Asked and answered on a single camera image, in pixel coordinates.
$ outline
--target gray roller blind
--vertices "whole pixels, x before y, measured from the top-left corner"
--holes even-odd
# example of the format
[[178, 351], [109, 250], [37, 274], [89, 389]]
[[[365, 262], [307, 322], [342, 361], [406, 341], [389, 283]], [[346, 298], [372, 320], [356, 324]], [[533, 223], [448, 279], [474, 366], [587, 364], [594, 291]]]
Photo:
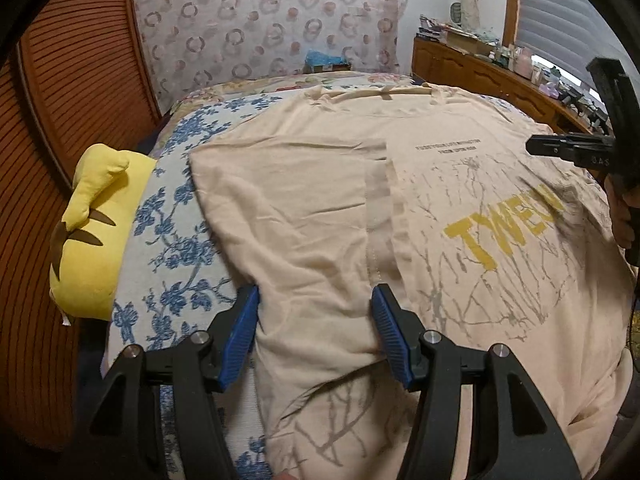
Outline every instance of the gray roller blind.
[[528, 46], [592, 87], [587, 64], [596, 56], [615, 57], [631, 76], [636, 93], [640, 89], [638, 70], [588, 0], [520, 0], [516, 44]]

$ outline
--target stuffed animal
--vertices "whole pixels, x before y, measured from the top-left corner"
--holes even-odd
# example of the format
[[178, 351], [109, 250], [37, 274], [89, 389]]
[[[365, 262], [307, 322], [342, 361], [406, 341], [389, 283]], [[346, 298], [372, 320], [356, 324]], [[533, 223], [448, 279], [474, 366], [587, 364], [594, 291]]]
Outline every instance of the stuffed animal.
[[94, 144], [74, 175], [74, 192], [50, 242], [50, 296], [66, 314], [111, 319], [122, 255], [156, 162]]

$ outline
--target blue rubber pad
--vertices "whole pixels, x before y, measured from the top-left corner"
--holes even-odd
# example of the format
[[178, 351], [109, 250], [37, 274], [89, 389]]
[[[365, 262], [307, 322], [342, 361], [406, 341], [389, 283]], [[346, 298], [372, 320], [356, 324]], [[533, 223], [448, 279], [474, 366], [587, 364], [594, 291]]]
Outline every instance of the blue rubber pad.
[[244, 358], [254, 341], [255, 327], [258, 324], [259, 303], [260, 294], [258, 287], [254, 285], [247, 300], [240, 306], [236, 322], [222, 350], [222, 366], [218, 383], [223, 391], [240, 375]]
[[391, 371], [404, 389], [409, 390], [415, 380], [411, 372], [409, 345], [402, 336], [391, 306], [378, 286], [371, 295], [371, 308]]

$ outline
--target metal screw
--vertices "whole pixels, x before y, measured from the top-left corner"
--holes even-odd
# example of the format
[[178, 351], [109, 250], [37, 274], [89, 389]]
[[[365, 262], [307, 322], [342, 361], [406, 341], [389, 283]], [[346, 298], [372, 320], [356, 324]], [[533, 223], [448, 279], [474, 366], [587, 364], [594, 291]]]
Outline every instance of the metal screw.
[[509, 350], [509, 347], [502, 343], [498, 343], [497, 345], [494, 345], [493, 350], [494, 350], [494, 354], [496, 354], [498, 357], [507, 357], [507, 355], [511, 353], [511, 350]]
[[196, 345], [204, 345], [209, 340], [209, 332], [205, 330], [198, 330], [191, 334], [191, 342]]
[[427, 343], [435, 345], [435, 344], [439, 343], [440, 341], [442, 341], [442, 334], [440, 332], [436, 332], [435, 330], [427, 330], [427, 332], [424, 333], [422, 338]]
[[128, 345], [124, 347], [122, 351], [122, 355], [127, 359], [133, 359], [134, 357], [138, 357], [142, 352], [142, 346], [140, 345]]

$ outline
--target wooden headboard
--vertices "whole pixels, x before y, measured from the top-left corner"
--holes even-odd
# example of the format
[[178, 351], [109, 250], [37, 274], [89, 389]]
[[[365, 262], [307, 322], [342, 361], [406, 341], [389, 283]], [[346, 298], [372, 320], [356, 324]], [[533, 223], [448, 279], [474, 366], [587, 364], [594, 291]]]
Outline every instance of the wooden headboard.
[[132, 0], [50, 0], [0, 69], [0, 417], [29, 443], [72, 429], [78, 330], [49, 299], [49, 237], [96, 142], [160, 119]]

